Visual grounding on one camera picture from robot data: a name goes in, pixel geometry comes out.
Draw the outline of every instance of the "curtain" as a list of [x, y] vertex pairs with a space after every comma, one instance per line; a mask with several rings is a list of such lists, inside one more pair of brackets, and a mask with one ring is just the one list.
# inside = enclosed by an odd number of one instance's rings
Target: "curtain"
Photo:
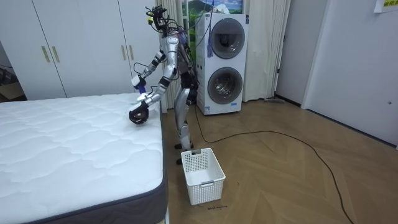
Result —
[[[169, 15], [170, 18], [175, 19], [180, 26], [183, 25], [181, 0], [156, 0], [156, 5], [160, 4], [167, 9], [167, 12], [164, 14], [164, 16]], [[162, 103], [166, 103], [167, 109], [174, 107], [174, 96], [177, 94], [180, 82], [181, 81], [178, 78], [178, 80], [171, 82], [167, 89], [165, 99], [162, 100]]]
[[245, 0], [249, 14], [243, 101], [274, 96], [290, 0]]

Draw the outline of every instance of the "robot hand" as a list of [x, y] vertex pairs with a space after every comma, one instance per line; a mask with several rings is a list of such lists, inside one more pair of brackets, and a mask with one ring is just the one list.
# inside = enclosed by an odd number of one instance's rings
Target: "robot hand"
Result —
[[145, 102], [146, 94], [142, 94], [130, 108], [129, 119], [134, 124], [144, 124], [149, 117], [148, 104]]
[[140, 87], [145, 87], [147, 82], [144, 80], [144, 78], [141, 77], [141, 75], [136, 75], [131, 79], [131, 83], [134, 86], [136, 90], [138, 90]]

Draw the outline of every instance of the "white wall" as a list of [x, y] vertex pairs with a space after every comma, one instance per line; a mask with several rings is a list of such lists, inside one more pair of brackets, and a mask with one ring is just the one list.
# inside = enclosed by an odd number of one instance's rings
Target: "white wall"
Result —
[[398, 11], [375, 3], [330, 1], [302, 107], [398, 144]]
[[328, 0], [290, 4], [276, 93], [302, 103]]
[[[10, 61], [8, 60], [6, 51], [4, 50], [4, 48], [1, 45], [1, 42], [0, 42], [0, 65], [4, 65], [4, 66], [8, 66], [8, 67], [12, 66]], [[0, 66], [0, 68], [6, 69], [7, 71], [15, 74], [14, 69], [12, 69], [12, 68], [5, 68], [2, 66]]]

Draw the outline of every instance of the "cabinet door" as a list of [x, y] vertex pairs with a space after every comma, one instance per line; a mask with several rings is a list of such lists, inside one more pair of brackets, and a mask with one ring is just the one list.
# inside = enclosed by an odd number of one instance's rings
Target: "cabinet door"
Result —
[[134, 91], [118, 0], [33, 2], [68, 97]]
[[[133, 70], [134, 62], [148, 65], [159, 51], [159, 33], [148, 25], [148, 16], [146, 15], [147, 9], [145, 8], [148, 7], [152, 9], [152, 7], [155, 6], [155, 0], [119, 0], [119, 4], [124, 35], [129, 48], [131, 70], [133, 75], [135, 75], [136, 73]], [[145, 67], [136, 65], [136, 70], [138, 72], [142, 72], [144, 69]], [[159, 65], [157, 70], [150, 77], [146, 78], [146, 88], [148, 92], [150, 91], [150, 86], [157, 86], [162, 75], [163, 68], [162, 65]]]
[[0, 1], [0, 9], [0, 41], [27, 99], [66, 97], [32, 1]]

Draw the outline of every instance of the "gold handle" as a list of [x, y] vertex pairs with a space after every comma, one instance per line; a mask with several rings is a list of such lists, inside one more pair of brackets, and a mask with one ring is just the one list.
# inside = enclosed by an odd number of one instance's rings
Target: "gold handle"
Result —
[[60, 58], [58, 57], [57, 50], [55, 50], [54, 46], [52, 46], [52, 51], [54, 51], [55, 59], [57, 60], [58, 63], [60, 63]]
[[42, 46], [42, 50], [43, 50], [43, 54], [44, 54], [45, 60], [46, 60], [47, 62], [50, 62], [49, 55], [47, 54], [47, 51], [45, 50], [45, 47], [44, 47], [44, 46]]
[[124, 51], [124, 46], [122, 45], [122, 54], [123, 54], [123, 60], [126, 60], [126, 53]]
[[134, 60], [134, 56], [132, 56], [132, 47], [131, 47], [131, 45], [129, 46], [129, 48], [130, 48], [130, 56], [131, 56], [131, 60]]

